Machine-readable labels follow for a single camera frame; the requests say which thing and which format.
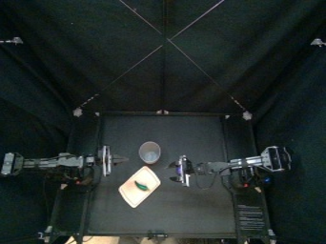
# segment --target white cup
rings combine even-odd
[[[139,156],[147,164],[154,164],[160,156],[160,148],[152,141],[145,142],[139,148]]]

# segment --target black fabric wall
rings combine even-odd
[[[1,38],[17,36],[3,15],[0,23]],[[71,126],[68,107],[40,61],[20,46],[0,46],[0,85],[0,164],[8,152],[25,158],[64,152]],[[0,243],[36,243],[36,233],[44,231],[51,212],[53,184],[43,182],[36,174],[0,178],[0,195]]]
[[[272,227],[284,243],[326,240],[326,50],[306,49],[270,92],[274,106],[256,123],[259,149],[287,146],[292,169],[267,191]]]

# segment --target floor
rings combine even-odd
[[[115,236],[84,236],[84,243],[88,244],[119,244],[119,237]],[[67,242],[67,244],[72,244],[76,243],[73,241],[73,238],[71,238]],[[147,240],[145,238],[143,238],[140,244],[152,244],[155,242],[152,242],[151,240]],[[178,244],[176,240],[172,238],[167,238],[162,244]]]

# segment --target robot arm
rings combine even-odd
[[[85,178],[93,179],[89,177],[89,174],[95,169],[100,169],[100,165],[103,174],[107,176],[111,173],[111,165],[116,165],[127,160],[125,157],[111,154],[108,146],[103,146],[97,156],[76,156],[63,152],[52,158],[24,159],[19,153],[9,152],[5,154],[1,176],[13,176],[21,172],[37,171],[56,175],[56,178],[61,179],[61,181],[72,181],[79,184]]]
[[[230,175],[234,171],[246,171],[252,168],[260,168],[270,173],[283,172],[290,170],[290,154],[286,148],[268,147],[260,153],[260,156],[246,157],[232,159],[230,162],[204,162],[192,165],[186,156],[179,158],[178,162],[174,162],[168,168],[176,167],[176,177],[171,177],[171,180],[180,182],[183,186],[190,186],[188,177],[191,173],[198,175],[206,175],[218,173],[220,175]]]

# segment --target wire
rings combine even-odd
[[[83,240],[83,243],[84,242],[88,242],[88,241],[91,241],[93,239],[93,236],[91,236],[89,238],[88,238],[88,240]]]
[[[232,167],[234,167],[234,166],[227,166],[226,168],[223,168],[222,170],[219,170],[219,174],[220,174],[223,171],[231,169]]]
[[[45,221],[48,223],[48,201],[47,201],[47,195],[45,195],[45,178],[47,178],[47,175],[44,176],[44,179],[43,179],[43,197],[44,197],[44,203],[45,203]]]
[[[67,244],[71,244],[71,243],[73,243],[75,242],[75,240],[71,240],[71,242],[69,243],[67,243]]]
[[[203,187],[199,185],[198,173],[195,173],[195,177],[196,177],[196,185],[198,185],[198,188],[199,188],[200,190],[208,190],[208,189],[214,186],[215,179],[216,179],[216,175],[218,175],[218,173],[214,175],[214,178],[212,178],[212,180],[211,180],[211,183],[210,183],[208,187],[204,187],[204,188],[203,188]]]
[[[88,240],[83,240],[83,242],[88,242],[88,241],[91,241],[92,239],[93,239],[93,236],[91,236]]]

